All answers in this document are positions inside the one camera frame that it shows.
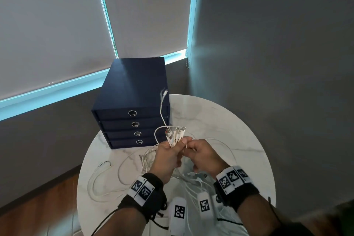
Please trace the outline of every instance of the person's left hand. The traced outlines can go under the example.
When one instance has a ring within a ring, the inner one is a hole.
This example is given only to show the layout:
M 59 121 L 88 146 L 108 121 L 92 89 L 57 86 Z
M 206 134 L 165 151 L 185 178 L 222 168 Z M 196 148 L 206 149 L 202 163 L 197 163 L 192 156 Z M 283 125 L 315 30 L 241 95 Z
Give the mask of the person's left hand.
M 183 137 L 173 148 L 167 141 L 159 144 L 156 151 L 156 156 L 149 173 L 154 174 L 166 184 L 170 181 L 174 168 L 182 165 L 181 151 L 185 145 L 192 141 L 192 137 Z

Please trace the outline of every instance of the qr code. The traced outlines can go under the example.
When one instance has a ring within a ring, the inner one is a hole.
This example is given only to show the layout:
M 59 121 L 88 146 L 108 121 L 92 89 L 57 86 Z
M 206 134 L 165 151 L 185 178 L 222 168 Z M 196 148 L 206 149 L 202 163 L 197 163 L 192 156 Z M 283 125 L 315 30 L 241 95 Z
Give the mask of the qr code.
M 200 203 L 200 209 L 202 212 L 210 210 L 209 203 L 207 199 L 204 199 L 199 202 Z
M 142 184 L 143 183 L 141 183 L 139 180 L 136 180 L 134 185 L 131 187 L 131 189 L 133 189 L 135 192 L 137 192 L 140 189 Z
M 226 189 L 229 185 L 231 185 L 230 181 L 227 179 L 226 176 L 220 178 L 219 183 L 223 189 Z
M 175 217 L 184 218 L 184 206 L 175 206 Z
M 237 172 L 239 173 L 239 175 L 242 177 L 242 178 L 245 178 L 245 177 L 248 177 L 248 175 L 245 173 L 244 170 L 242 169 L 238 169 Z
M 149 190 L 146 186 L 144 186 L 140 191 L 139 191 L 139 196 L 143 198 L 144 201 L 146 201 L 151 194 L 151 190 Z
M 239 176 L 237 175 L 237 173 L 235 171 L 229 171 L 228 173 L 226 173 L 227 176 L 229 177 L 229 179 L 231 180 L 231 182 L 236 181 L 237 179 L 239 179 Z

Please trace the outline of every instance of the person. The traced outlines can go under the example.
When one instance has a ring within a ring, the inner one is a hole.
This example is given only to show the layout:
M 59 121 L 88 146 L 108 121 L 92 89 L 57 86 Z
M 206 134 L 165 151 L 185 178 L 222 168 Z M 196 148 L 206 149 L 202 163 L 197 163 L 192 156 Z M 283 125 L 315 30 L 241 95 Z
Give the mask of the person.
M 174 168 L 181 166 L 182 156 L 194 163 L 194 172 L 204 171 L 215 180 L 230 166 L 212 148 L 206 140 L 182 138 L 173 148 L 167 141 L 158 145 L 155 160 L 149 171 L 161 180 L 162 184 L 170 181 Z M 313 235 L 301 223 L 292 223 L 264 199 L 259 192 L 250 192 L 234 209 L 250 236 L 276 235 Z M 122 200 L 132 200 L 128 195 Z M 96 236 L 140 236 L 148 221 L 139 211 L 139 207 L 118 207 L 111 218 L 97 231 Z

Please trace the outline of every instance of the person's right hand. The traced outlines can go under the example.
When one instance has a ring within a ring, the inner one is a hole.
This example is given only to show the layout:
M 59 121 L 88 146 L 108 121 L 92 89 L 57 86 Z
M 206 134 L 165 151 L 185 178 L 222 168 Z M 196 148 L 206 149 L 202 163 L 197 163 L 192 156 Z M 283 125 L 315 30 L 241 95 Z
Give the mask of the person's right hand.
M 216 153 L 212 146 L 204 139 L 192 140 L 184 149 L 183 155 L 194 163 L 193 171 L 205 171 L 214 179 L 229 165 Z

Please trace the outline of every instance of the hand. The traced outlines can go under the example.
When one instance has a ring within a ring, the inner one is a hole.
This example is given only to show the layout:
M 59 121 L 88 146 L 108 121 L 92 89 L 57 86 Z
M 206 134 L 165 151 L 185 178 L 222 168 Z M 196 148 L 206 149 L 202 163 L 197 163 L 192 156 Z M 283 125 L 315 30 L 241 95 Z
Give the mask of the hand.
M 184 149 L 183 155 L 192 160 L 195 173 L 205 171 L 214 179 L 224 169 L 230 167 L 204 139 L 190 141 L 187 148 Z
M 165 141 L 159 144 L 156 151 L 156 156 L 149 173 L 154 174 L 166 184 L 170 181 L 173 169 L 182 165 L 181 153 L 185 145 L 192 141 L 192 137 L 183 137 L 173 148 Z

